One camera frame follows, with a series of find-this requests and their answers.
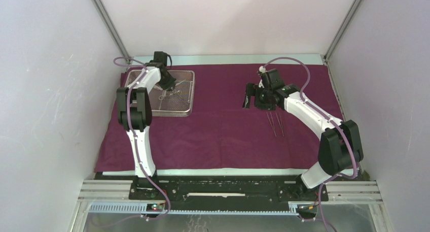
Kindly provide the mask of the magenta surgical wrap cloth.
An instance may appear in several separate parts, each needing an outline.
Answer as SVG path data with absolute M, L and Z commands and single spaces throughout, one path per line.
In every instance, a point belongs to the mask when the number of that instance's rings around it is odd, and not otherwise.
M 175 65 L 195 73 L 193 109 L 187 117 L 153 117 L 150 145 L 158 170 L 308 169 L 317 162 L 318 137 L 295 116 L 277 108 L 284 136 L 272 113 L 251 104 L 243 109 L 247 83 L 258 83 L 260 64 Z M 329 114 L 342 118 L 325 65 L 307 65 L 304 93 Z M 130 140 L 118 123 L 117 103 L 101 144 L 96 172 L 134 170 Z

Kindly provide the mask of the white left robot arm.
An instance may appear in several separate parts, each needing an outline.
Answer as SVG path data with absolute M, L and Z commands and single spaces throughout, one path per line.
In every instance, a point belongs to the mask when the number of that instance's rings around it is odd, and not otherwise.
M 152 108 L 149 93 L 155 86 L 162 90 L 175 89 L 176 78 L 168 71 L 171 56 L 163 51 L 155 51 L 150 62 L 143 63 L 130 59 L 142 66 L 135 80 L 117 89 L 118 122 L 126 130 L 130 139 L 135 178 L 133 184 L 149 200 L 159 196 L 160 185 L 156 181 L 156 167 L 152 159 L 149 130 L 152 123 Z

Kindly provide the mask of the metal mesh instrument tray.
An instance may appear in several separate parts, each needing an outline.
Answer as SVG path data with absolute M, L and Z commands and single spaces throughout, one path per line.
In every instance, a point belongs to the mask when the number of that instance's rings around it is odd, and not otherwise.
M 154 117 L 187 117 L 192 113 L 195 73 L 186 70 L 173 70 L 175 87 L 167 91 L 156 84 L 149 92 L 149 100 Z

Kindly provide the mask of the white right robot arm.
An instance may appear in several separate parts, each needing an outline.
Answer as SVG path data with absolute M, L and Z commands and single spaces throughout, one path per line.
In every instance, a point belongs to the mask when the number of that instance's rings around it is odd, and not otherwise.
M 259 84 L 248 83 L 243 108 L 250 108 L 251 98 L 260 110 L 280 108 L 298 118 L 319 139 L 317 162 L 296 178 L 295 194 L 303 201 L 315 194 L 315 187 L 334 177 L 345 176 L 345 169 L 352 168 L 349 179 L 358 175 L 358 163 L 363 159 L 358 125 L 342 121 L 311 101 L 296 85 L 286 85 L 276 69 L 260 67 Z

